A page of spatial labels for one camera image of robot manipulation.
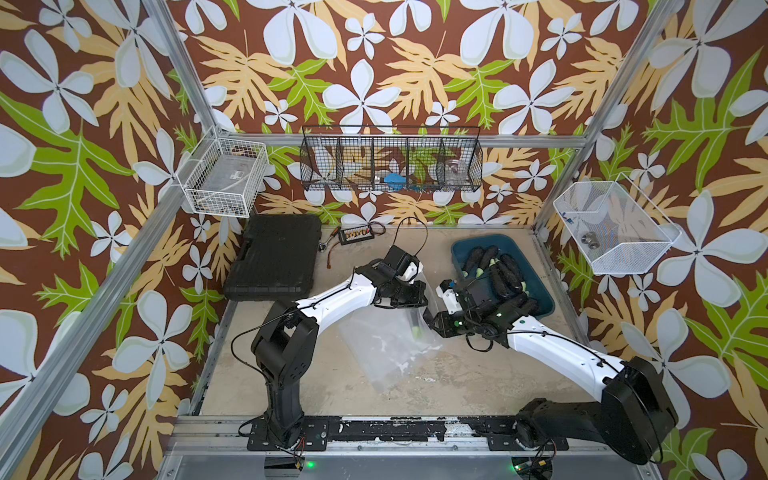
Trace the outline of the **purple eggplant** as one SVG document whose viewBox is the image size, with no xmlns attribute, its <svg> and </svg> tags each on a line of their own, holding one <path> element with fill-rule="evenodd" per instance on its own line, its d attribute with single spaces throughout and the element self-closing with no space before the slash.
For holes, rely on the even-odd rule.
<svg viewBox="0 0 768 480">
<path fill-rule="evenodd" d="M 422 335 L 422 330 L 420 326 L 420 319 L 418 314 L 411 315 L 409 318 L 409 325 L 411 328 L 411 333 L 414 339 L 419 339 Z"/>
</svg>

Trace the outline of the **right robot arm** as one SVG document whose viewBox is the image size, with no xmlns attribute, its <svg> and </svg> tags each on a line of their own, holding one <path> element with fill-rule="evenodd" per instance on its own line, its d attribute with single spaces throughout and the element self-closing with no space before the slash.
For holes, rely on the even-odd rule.
<svg viewBox="0 0 768 480">
<path fill-rule="evenodd" d="M 522 445 L 571 438 L 605 444 L 638 465 L 661 457 L 678 415 L 649 361 L 623 360 L 557 333 L 535 317 L 538 303 L 523 292 L 477 301 L 468 288 L 445 280 L 436 294 L 445 308 L 426 312 L 425 321 L 441 337 L 479 336 L 541 362 L 590 395 L 588 402 L 530 401 L 515 420 Z"/>
</svg>

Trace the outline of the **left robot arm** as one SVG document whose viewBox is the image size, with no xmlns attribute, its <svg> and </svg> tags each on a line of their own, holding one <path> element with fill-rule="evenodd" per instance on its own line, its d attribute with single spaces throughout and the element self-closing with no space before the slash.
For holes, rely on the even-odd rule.
<svg viewBox="0 0 768 480">
<path fill-rule="evenodd" d="M 349 278 L 318 295 L 277 301 L 251 344 L 256 369 L 265 379 L 268 406 L 265 440 L 289 448 L 300 439 L 304 411 L 300 380 L 308 371 L 318 337 L 344 317 L 367 307 L 420 309 L 428 305 L 417 256 L 393 245 L 386 255 L 353 268 Z"/>
</svg>

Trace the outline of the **pile of eggplants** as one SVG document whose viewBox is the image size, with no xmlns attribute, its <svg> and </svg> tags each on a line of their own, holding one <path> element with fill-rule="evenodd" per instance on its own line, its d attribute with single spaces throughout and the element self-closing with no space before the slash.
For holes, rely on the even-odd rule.
<svg viewBox="0 0 768 480">
<path fill-rule="evenodd" d="M 522 295 L 529 296 L 526 280 L 518 263 L 511 255 L 501 253 L 496 245 L 475 247 L 469 252 L 461 273 L 471 280 L 490 281 L 491 290 L 499 300 L 509 300 Z"/>
</svg>

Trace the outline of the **teal plastic bin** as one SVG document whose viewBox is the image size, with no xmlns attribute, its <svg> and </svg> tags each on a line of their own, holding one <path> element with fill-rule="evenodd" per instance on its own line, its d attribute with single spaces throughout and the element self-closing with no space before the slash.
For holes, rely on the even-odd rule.
<svg viewBox="0 0 768 480">
<path fill-rule="evenodd" d="M 542 320 L 550 316 L 555 310 L 555 303 L 552 296 L 544 285 L 543 280 L 536 273 L 533 266 L 522 253 L 521 249 L 509 236 L 502 234 L 491 234 L 467 238 L 454 242 L 450 248 L 450 251 L 451 259 L 457 272 L 457 276 L 460 279 L 465 278 L 462 267 L 464 266 L 466 260 L 469 258 L 473 249 L 482 248 L 485 250 L 492 246 L 496 246 L 499 249 L 499 255 L 507 254 L 517 263 L 519 271 L 525 282 L 525 292 L 538 302 L 538 310 L 534 316 L 538 320 Z"/>
</svg>

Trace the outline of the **small black electronics board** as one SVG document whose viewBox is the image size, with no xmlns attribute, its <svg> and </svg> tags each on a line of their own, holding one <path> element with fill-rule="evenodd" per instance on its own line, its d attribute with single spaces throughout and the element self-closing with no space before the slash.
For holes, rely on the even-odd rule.
<svg viewBox="0 0 768 480">
<path fill-rule="evenodd" d="M 342 245 L 354 244 L 374 239 L 376 234 L 370 225 L 360 225 L 343 228 L 338 231 L 339 243 Z"/>
</svg>

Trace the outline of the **black tool case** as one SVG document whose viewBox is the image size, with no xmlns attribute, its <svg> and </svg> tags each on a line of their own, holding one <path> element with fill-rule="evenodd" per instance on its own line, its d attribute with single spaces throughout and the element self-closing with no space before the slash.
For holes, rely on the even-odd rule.
<svg viewBox="0 0 768 480">
<path fill-rule="evenodd" d="M 321 237 L 312 214 L 255 214 L 224 282 L 231 301 L 302 299 L 313 286 Z"/>
</svg>

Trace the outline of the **white mesh basket right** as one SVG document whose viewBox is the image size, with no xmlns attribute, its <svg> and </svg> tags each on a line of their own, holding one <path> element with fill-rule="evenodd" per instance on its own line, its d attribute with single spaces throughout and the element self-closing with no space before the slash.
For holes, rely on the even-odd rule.
<svg viewBox="0 0 768 480">
<path fill-rule="evenodd" d="M 554 207 L 598 276 L 646 274 L 682 236 L 681 227 L 625 174 L 574 182 Z"/>
</svg>

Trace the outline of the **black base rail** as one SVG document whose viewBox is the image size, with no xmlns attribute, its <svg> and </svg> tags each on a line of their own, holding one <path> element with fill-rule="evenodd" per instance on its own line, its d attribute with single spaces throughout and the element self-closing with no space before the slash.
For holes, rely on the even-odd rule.
<svg viewBox="0 0 768 480">
<path fill-rule="evenodd" d="M 534 451 L 541 446 L 560 451 L 568 448 L 563 438 L 536 439 L 514 416 L 395 416 L 341 417 L 306 416 L 288 431 L 293 443 L 283 442 L 270 431 L 262 415 L 246 422 L 250 428 L 239 435 L 247 439 L 247 449 L 254 452 L 325 451 L 331 443 L 386 443 L 447 445 L 455 439 L 479 440 L 491 451 Z"/>
</svg>

